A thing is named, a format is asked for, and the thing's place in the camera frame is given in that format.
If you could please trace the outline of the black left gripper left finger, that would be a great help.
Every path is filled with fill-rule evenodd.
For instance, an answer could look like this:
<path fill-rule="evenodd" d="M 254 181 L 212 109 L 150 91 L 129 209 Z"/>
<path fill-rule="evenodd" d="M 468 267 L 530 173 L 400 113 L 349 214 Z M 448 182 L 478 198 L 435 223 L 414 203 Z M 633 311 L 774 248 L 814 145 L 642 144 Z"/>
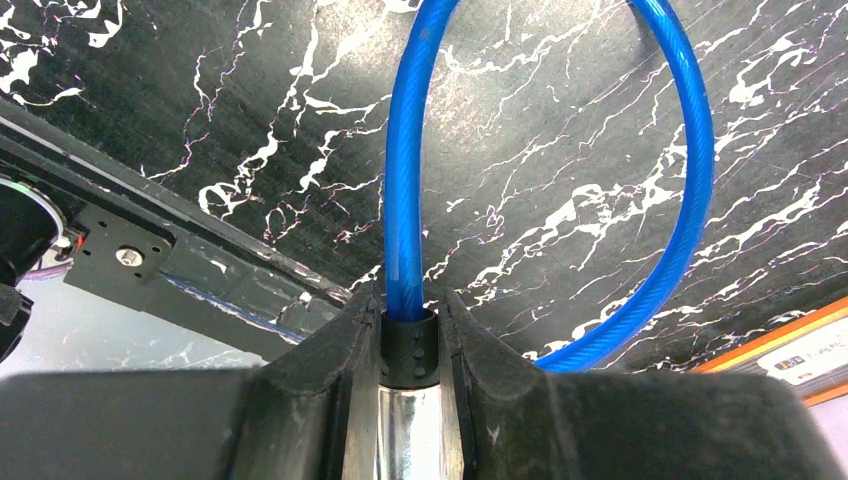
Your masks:
<path fill-rule="evenodd" d="M 39 373 L 1 384 L 5 479 L 369 479 L 381 303 L 250 369 Z"/>

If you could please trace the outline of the blue cable lock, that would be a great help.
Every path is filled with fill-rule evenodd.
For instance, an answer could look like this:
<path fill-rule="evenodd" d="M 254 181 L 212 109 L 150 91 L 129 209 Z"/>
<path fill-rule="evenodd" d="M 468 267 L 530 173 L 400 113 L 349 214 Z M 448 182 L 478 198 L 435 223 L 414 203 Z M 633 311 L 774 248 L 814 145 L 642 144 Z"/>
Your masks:
<path fill-rule="evenodd" d="M 388 312 L 402 326 L 422 323 L 421 142 L 435 58 L 456 7 L 420 6 L 393 87 L 385 157 L 384 257 Z M 658 41 L 676 84 L 687 141 L 686 183 L 673 233 L 661 259 L 637 292 L 601 326 L 538 364 L 557 374 L 585 370 L 631 339 L 680 283 L 704 229 L 711 199 L 714 140 L 702 74 L 690 41 L 667 1 L 634 7 Z"/>

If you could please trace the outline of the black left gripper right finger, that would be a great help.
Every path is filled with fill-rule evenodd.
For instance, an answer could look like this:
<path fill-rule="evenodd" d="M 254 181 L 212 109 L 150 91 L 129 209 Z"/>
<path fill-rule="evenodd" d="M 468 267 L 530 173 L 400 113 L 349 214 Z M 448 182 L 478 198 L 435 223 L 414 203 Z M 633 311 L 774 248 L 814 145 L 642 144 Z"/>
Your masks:
<path fill-rule="evenodd" d="M 467 479 L 841 479 L 801 400 L 764 376 L 545 372 L 440 299 Z"/>

